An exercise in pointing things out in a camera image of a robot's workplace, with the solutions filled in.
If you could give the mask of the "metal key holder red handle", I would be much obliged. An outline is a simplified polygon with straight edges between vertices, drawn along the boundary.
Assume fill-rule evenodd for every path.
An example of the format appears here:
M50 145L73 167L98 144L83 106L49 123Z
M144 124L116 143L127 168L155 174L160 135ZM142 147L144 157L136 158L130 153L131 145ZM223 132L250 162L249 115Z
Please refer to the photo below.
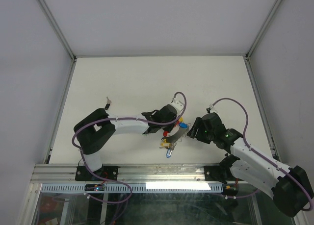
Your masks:
M188 128L181 128L179 127L179 121L177 121L171 132L164 131L159 148L167 150L166 158L168 159L171 158L172 153L177 143L180 143L182 141L182 138L187 136L191 123L186 123L186 124L189 125Z

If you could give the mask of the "blue tagged key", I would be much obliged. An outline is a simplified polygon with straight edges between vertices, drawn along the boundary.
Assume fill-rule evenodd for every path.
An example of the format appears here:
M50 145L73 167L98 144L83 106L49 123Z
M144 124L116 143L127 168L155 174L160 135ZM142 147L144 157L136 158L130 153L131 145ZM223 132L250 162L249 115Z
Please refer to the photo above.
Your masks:
M184 123L184 122L179 122L179 127L181 127L181 128L188 128L189 125Z

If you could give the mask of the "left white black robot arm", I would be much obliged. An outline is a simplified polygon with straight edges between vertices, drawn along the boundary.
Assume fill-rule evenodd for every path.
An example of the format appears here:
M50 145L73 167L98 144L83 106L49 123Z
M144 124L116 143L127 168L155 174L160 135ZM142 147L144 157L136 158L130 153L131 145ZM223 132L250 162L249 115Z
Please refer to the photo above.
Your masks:
M176 107L168 104L160 110L133 116L131 120L110 115L104 108L96 109L74 126L75 138L87 164L86 175L92 180L101 178L103 164L99 151L113 135L152 134L160 129L171 131L175 126L174 120L179 117L182 109L181 105Z

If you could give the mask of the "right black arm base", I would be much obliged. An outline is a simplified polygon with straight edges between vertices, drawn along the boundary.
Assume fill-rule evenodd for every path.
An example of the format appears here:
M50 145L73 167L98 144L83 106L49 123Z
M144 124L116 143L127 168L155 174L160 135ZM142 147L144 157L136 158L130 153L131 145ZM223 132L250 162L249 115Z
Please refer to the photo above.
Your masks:
M205 181L218 181L223 184L227 184L228 181L236 181L230 170L220 165L204 166L204 177Z

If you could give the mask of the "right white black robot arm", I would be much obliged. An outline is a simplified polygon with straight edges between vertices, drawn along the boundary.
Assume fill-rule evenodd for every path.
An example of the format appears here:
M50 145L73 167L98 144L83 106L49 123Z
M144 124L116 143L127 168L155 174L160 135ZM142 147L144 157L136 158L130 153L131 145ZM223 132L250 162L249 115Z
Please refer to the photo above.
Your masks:
M295 217L314 197L306 171L286 165L251 146L244 135L225 128L216 113L196 118L188 137L214 143L226 157L205 175L226 183L231 178L244 180L268 195L286 216Z

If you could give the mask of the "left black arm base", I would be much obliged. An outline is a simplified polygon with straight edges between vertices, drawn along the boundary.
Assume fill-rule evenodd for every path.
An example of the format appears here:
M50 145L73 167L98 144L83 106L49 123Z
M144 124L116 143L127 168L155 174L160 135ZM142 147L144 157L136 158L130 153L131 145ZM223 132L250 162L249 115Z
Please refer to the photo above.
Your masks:
M94 172L101 178L116 180L119 166L102 165L102 167ZM91 174L84 165L77 166L75 181L100 181L98 177Z

